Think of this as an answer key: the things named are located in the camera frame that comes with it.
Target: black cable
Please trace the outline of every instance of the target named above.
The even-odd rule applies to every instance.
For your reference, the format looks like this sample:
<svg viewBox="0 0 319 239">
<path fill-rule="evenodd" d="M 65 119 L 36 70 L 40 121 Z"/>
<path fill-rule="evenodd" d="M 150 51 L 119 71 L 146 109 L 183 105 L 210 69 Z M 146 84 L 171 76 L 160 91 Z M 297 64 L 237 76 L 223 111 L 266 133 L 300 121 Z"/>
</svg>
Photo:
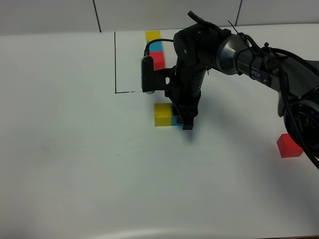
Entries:
<svg viewBox="0 0 319 239">
<path fill-rule="evenodd" d="M 303 148 L 305 154 L 308 156 L 308 158 L 311 160 L 311 162 L 317 167 L 317 169 L 319 169 L 319 161 L 314 156 L 314 154 L 309 150 L 307 144 L 305 143 L 304 138 L 302 136 L 302 133 L 301 133 L 299 127 L 297 126 L 297 122 L 296 122 L 295 117 L 293 115 L 293 112 L 291 110 L 291 106 L 290 106 L 288 95 L 287 95 L 287 88 L 285 86 L 285 81 L 287 81 L 287 79 L 288 79 L 287 73 L 284 72 L 282 70 L 282 68 L 280 68 L 279 75 L 280 75 L 279 76 L 279 86 L 280 86 L 281 95 L 282 95 L 282 98 L 284 101 L 284 105 L 285 105 L 286 112 L 287 112 L 288 118 L 290 120 L 291 126 L 293 128 L 294 133 L 296 134 L 298 143 Z"/>
<path fill-rule="evenodd" d="M 257 51 L 257 52 L 260 52 L 261 51 L 261 48 L 257 45 L 257 43 L 251 38 L 251 36 L 249 35 L 246 35 L 246 34 L 243 34 L 243 33 L 240 33 L 242 34 L 248 41 L 249 43 L 252 45 L 252 47 Z"/>
<path fill-rule="evenodd" d="M 154 42 L 157 42 L 157 41 L 169 41 L 169 42 L 174 42 L 173 40 L 170 40 L 170 39 L 156 39 L 156 40 L 153 40 L 153 41 L 150 41 L 146 47 L 145 47 L 145 51 L 144 51 L 144 56 L 149 56 L 150 55 L 150 45 Z"/>
<path fill-rule="evenodd" d="M 239 33 L 239 32 L 236 30 L 236 28 L 234 27 L 234 25 L 233 25 L 229 20 L 227 20 L 227 21 L 228 21 L 229 24 L 233 27 L 233 29 L 237 32 L 237 34 L 239 35 L 239 37 L 241 38 L 241 40 L 242 40 L 242 41 L 244 42 L 244 44 L 247 46 L 247 49 L 249 49 L 250 52 L 251 52 L 251 54 L 254 55 L 253 50 L 251 49 L 251 47 L 249 47 L 247 41 L 244 40 L 243 37 L 242 37 L 242 36 L 244 36 L 244 34 L 243 34 L 243 33 Z"/>
<path fill-rule="evenodd" d="M 199 16 L 197 16 L 195 13 L 193 13 L 192 11 L 189 11 L 187 14 L 191 19 L 193 19 L 195 22 L 197 22 L 198 24 L 207 27 L 207 28 L 211 28 L 215 31 L 220 31 L 221 28 L 219 26 L 216 26 L 215 24 L 205 21 L 203 19 L 201 19 Z"/>
<path fill-rule="evenodd" d="M 289 56 L 291 58 L 293 58 L 294 60 L 298 61 L 299 63 L 301 63 L 303 66 L 305 66 L 308 70 L 310 70 L 311 72 L 313 72 L 316 76 L 319 77 L 319 70 L 314 67 L 312 64 L 310 64 L 308 61 L 304 60 L 303 58 L 297 56 L 296 54 L 289 52 L 289 51 L 285 51 L 282 49 L 278 49 L 278 48 L 272 48 L 271 49 L 272 52 L 275 53 L 280 53 L 286 56 Z"/>
</svg>

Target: white table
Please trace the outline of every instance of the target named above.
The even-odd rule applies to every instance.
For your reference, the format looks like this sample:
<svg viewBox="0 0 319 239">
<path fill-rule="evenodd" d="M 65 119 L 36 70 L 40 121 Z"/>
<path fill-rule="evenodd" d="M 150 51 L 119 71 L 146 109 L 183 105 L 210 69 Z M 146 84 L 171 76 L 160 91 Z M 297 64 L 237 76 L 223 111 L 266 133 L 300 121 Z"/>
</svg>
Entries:
<svg viewBox="0 0 319 239">
<path fill-rule="evenodd" d="M 318 60 L 318 28 L 238 29 Z M 126 84 L 140 91 L 144 37 L 116 34 L 119 91 Z M 0 38 L 0 232 L 46 239 L 319 234 L 319 172 L 305 155 L 280 157 L 276 141 L 286 130 L 275 91 L 210 71 L 194 130 L 186 132 L 154 127 L 153 103 L 168 102 L 163 92 L 115 94 L 114 69 L 113 33 Z"/>
</svg>

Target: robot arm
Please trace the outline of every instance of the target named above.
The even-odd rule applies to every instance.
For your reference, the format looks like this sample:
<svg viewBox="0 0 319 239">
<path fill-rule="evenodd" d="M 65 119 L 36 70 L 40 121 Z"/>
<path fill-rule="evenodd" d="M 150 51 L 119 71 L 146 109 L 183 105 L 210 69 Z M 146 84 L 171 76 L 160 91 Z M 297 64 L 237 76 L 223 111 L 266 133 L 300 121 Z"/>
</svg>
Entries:
<svg viewBox="0 0 319 239">
<path fill-rule="evenodd" d="M 205 72 L 215 69 L 227 75 L 245 74 L 279 93 L 278 115 L 284 116 L 292 139 L 319 168 L 313 156 L 319 156 L 319 62 L 269 48 L 267 43 L 260 48 L 248 35 L 234 35 L 192 12 L 188 15 L 197 24 L 174 36 L 176 66 L 154 71 L 148 55 L 151 42 L 148 44 L 142 59 L 143 92 L 164 90 L 174 104 L 177 121 L 183 123 L 183 129 L 192 129 Z"/>
</svg>

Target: white surface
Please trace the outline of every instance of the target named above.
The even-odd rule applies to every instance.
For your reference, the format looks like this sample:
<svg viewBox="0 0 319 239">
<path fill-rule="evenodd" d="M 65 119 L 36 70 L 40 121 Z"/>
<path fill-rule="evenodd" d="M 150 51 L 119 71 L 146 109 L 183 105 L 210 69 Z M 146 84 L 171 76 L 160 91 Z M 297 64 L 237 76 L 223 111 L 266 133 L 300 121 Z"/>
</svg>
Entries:
<svg viewBox="0 0 319 239">
<path fill-rule="evenodd" d="M 225 28 L 235 33 L 232 27 Z M 319 60 L 316 51 L 319 24 L 239 26 L 236 29 L 250 35 L 260 46 L 268 42 L 271 47 L 292 51 L 304 59 Z M 173 39 L 178 31 L 161 30 L 160 33 L 162 38 Z M 145 46 L 145 31 L 116 32 L 117 92 L 142 91 L 140 68 Z M 173 44 L 163 42 L 163 50 L 166 67 L 173 67 L 177 60 Z"/>
<path fill-rule="evenodd" d="M 319 23 L 318 9 L 318 0 L 243 0 L 237 24 Z"/>
<path fill-rule="evenodd" d="M 289 29 L 276 27 L 264 28 Z M 0 37 L 1 238 L 319 234 L 319 173 L 280 157 L 276 92 L 211 71 L 192 132 L 154 127 L 153 103 L 167 99 L 114 94 L 113 39 Z M 294 52 L 316 59 L 300 42 Z"/>
<path fill-rule="evenodd" d="M 95 0 L 104 31 L 172 29 L 193 24 L 194 13 L 221 26 L 235 24 L 240 0 Z"/>
<path fill-rule="evenodd" d="M 92 0 L 1 0 L 0 35 L 99 32 Z"/>
</svg>

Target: red block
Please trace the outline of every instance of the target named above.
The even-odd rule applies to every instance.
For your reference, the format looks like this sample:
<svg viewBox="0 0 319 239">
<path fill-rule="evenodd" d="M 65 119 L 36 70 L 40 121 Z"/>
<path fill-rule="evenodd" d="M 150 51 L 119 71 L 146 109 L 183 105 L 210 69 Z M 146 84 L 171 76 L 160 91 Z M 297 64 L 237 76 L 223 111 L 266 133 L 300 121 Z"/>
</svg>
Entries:
<svg viewBox="0 0 319 239">
<path fill-rule="evenodd" d="M 165 68 L 164 52 L 150 52 L 150 56 L 154 60 L 154 70 L 157 71 Z"/>
<path fill-rule="evenodd" d="M 280 136 L 277 145 L 282 158 L 299 157 L 304 151 L 293 141 L 288 133 Z"/>
</svg>

